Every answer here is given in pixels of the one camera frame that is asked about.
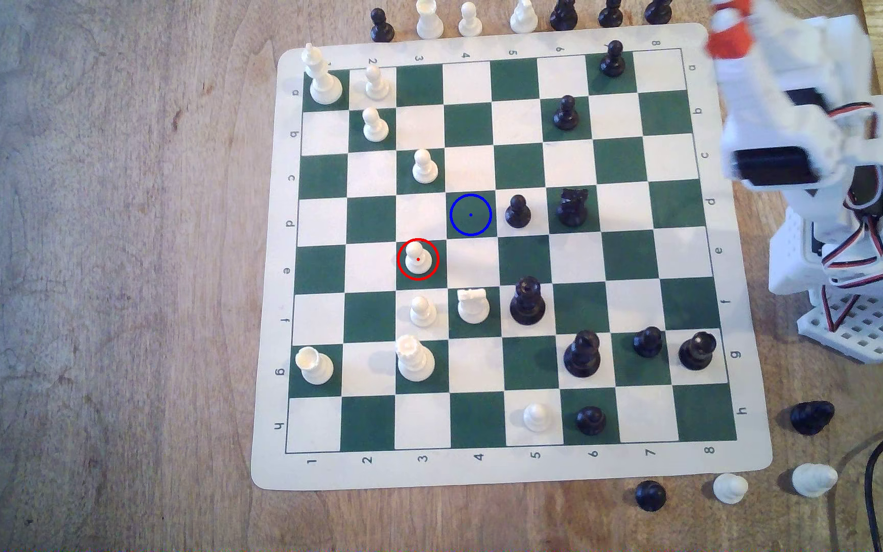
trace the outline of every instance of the white chess piece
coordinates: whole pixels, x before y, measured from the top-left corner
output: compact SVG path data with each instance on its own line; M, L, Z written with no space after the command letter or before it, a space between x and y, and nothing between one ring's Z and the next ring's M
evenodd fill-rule
M530 0L517 2L513 15L509 17L509 28L519 34L533 32L537 28L537 12L533 10Z
M427 328L437 317L437 308L427 297L418 295L411 300L411 322L415 326Z
M370 142L383 142L390 129L386 121L380 118L377 108L368 107L363 110L363 136Z
M741 475L721 473L714 480L714 495L724 504L738 504L748 492L748 482Z
M793 488L805 497L823 496L837 484L837 470L826 464L802 464L793 470Z
M458 315L470 324L479 324L490 315L490 302L485 289L458 290Z
M394 344L398 352L400 375L410 381L424 381L435 371L435 355L412 335L398 337Z
M322 385L333 377L333 361L313 347L303 347L295 353L295 365L302 370L302 377L312 385Z
M390 82L384 79L380 68L376 65L367 66L366 92L367 97L376 101L382 100L386 98L387 94L390 94Z
M414 152L414 167L411 168L414 180L421 183L435 182L438 178L438 165L432 161L432 154L427 149L419 149Z
M309 93L317 103L329 105L342 95L342 82L330 75L326 67L326 60L322 58L322 52L312 43L305 44L302 50L302 63L305 64L305 73L312 78Z
M435 15L435 11L437 11L435 0L418 0L417 9L418 16L420 16L417 27L418 36L424 40L442 36L445 24L442 23L442 18Z
M462 36L479 36L483 32L483 21L476 17L476 5L462 4L462 20L458 22L458 32Z

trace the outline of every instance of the green square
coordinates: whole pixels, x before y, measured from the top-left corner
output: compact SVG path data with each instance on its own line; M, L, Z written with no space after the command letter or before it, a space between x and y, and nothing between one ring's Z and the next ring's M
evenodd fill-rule
M298 166L298 198L346 197L346 154L306 155Z
M493 155L498 190L544 185L544 144L497 145Z
M493 143L493 105L460 103L445 106L446 147Z
M734 441L735 408L727 383L674 385L673 404L681 441Z
M501 391L452 393L451 448L487 449L506 446L506 414Z
M497 216L502 215L494 207L496 204L497 193L494 190L470 192L467 194L460 192L447 193L448 239L491 238L495 236L497 234ZM459 230L469 236L460 234Z
M693 132L686 90L639 94L639 113L643 119L643 135Z
M393 292L346 294L342 339L346 343L393 341Z
M554 322L558 334L608 333L606 283L554 284Z
M544 142L565 140L590 140L592 137L592 116L588 109L588 96L574 98L574 110L578 114L578 126L570 131L562 131L554 125L554 112L560 107L560 98L541 100L541 128L544 129Z
M490 315L478 324L470 324L458 315L458 290L448 290L448 339L463 337L499 337L499 288L485 288L490 301Z
M316 245L295 251L295 295L342 293L346 246Z
M398 107L445 102L442 66L402 65L398 68Z
M700 180L649 183L654 228L705 226Z
M346 242L372 244L393 242L398 216L394 195L350 197L346 200Z
M343 397L340 452L393 450L393 395Z
M608 280L659 278L652 230L602 232L601 248L605 252Z
M432 161L438 166L438 176L434 181L421 183L414 180L414 149L398 152L398 194L431 194L445 191L445 149L429 149Z
M597 435L578 430L578 410L598 407L606 415L606 428ZM619 408L615 405L615 388L561 389L561 420L564 422L565 445L611 445L619 442Z
M524 276L550 282L547 234L499 238L499 285L515 286Z
M666 333L662 332L663 350L653 358L641 357L632 348L636 334L611 334L615 385L669 385L670 361L666 355Z
M411 381L403 376L394 379L399 395L409 393L448 393L448 341L422 341L435 356L435 371L424 381Z
M667 330L720 328L714 279L671 278L659 281Z
M380 114L390 132L380 142L370 142L363 135L363 112L350 111L350 151L384 151L397 148L398 113L393 108L386 107L378 109L377 113Z
M537 58L490 61L493 101L540 97Z
M601 54L588 54L585 56L585 67L588 71L588 94L627 94L636 91L636 64L632 52L623 52L622 59L626 62L626 69L618 77L606 77L601 72Z
M573 234L577 232L597 232L601 229L598 219L598 190L595 186L580 186L572 190L588 190L588 200L585 207L588 209L588 218L578 227L571 228L557 218L557 207L561 204L561 192L563 188L547 189L547 226L552 234Z
M595 178L598 183L643 182L643 137L595 141Z
M302 111L345 111L350 108L350 70L336 69L329 71L329 74L336 77L342 83L342 94L339 99L329 105L323 105L312 99L312 93L309 92L309 86L312 85L312 78L307 74L303 74L302 82Z

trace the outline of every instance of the white pawn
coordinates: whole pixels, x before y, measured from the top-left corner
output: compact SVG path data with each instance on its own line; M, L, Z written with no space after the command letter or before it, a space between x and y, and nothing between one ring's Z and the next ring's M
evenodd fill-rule
M419 149L414 152L414 167L411 168L414 180L421 183L435 182L438 178L438 165L432 161L432 154L427 149Z
M329 74L326 60L322 58L322 52L312 43L305 44L302 50L302 63L305 64L305 73L312 78L309 93L316 103L329 105L342 95L342 82Z
M793 488L809 498L823 496L837 484L837 470L826 464L802 464L793 470Z
M402 335L398 337L394 349L398 352L400 375L410 381L424 381L435 371L435 355L421 345L418 338Z
M519 0L513 15L509 17L509 28L520 34L533 32L537 28L537 12L530 0Z
M295 365L302 370L302 377L312 385L322 385L333 377L333 361L313 347L303 347L295 353Z
M738 504L748 492L748 482L741 475L721 473L714 480L714 495L724 504Z
M462 4L462 20L458 22L458 32L462 36L479 36L483 32L482 19L476 17L476 5Z
M383 142L390 129L386 121L380 118L377 108L368 107L363 110L363 136L370 142Z

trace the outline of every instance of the white square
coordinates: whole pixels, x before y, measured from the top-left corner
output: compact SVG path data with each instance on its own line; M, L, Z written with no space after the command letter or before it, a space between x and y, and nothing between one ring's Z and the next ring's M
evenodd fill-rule
M657 228L653 239L660 278L711 276L705 227Z
M472 337L448 340L448 391L502 391L502 339Z
M398 153L354 151L346 157L346 196L371 197L398 192Z
M496 238L448 240L448 287L486 288L499 285L499 245ZM495 297L489 297L493 306Z
M342 344L344 397L394 395L398 356L392 341Z
M399 194L396 199L398 241L444 240L448 231L445 194Z
M310 111L302 114L302 155L350 151L349 111Z
M549 410L550 427L537 433L523 424L523 410L533 404ZM506 445L563 445L564 424L561 419L561 392L559 389L524 389L503 392L506 415Z
M544 143L544 182L548 188L591 186L597 178L592 141Z
M488 61L442 65L441 81L445 104L493 101Z
M588 95L588 69L584 56L537 58L537 82L542 98Z
M639 94L596 94L588 98L593 139L643 135Z
M491 145L445 148L446 192L477 192L496 188L496 157Z
M550 235L550 279L558 284L604 282L606 259L601 232ZM611 310L611 297L608 310Z
M602 232L653 228L649 182L600 183L597 191Z
M346 243L346 198L301 199L298 202L298 245Z
M410 393L393 398L396 449L447 449L451 446L448 393Z
M296 295L291 345L342 343L345 294Z
M557 385L561 389L590 389L593 387L615 387L615 364L612 363L612 334L598 333L598 353L601 354L601 365L588 377L571 375L564 367L564 350L574 343L574 335L558 334L557 343Z
M541 100L493 102L493 144L539 144L543 141Z
M288 452L338 452L341 404L340 397L288 401Z
M651 182L696 178L693 134L643 136L645 178Z
M638 332L646 326L666 328L659 280L609 280L608 329L612 333Z
M398 151L445 147L445 107L411 105L398 107Z

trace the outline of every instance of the captured chess piece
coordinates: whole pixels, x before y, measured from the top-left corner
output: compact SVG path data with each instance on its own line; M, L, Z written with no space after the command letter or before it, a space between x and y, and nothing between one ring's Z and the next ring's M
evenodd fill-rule
M703 370L714 358L717 340L707 332L696 332L680 345L680 364L688 370Z

